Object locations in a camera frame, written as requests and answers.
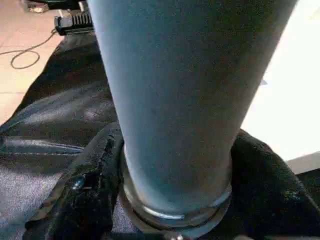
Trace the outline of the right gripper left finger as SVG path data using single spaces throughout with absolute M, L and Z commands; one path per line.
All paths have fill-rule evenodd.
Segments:
M 113 122 L 64 171 L 33 217 L 25 240 L 99 240 L 112 230 L 124 141 Z

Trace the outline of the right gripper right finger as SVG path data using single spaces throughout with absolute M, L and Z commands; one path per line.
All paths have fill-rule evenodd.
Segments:
M 240 130 L 231 157 L 232 200 L 221 234 L 319 237 L 319 207 L 266 143 Z

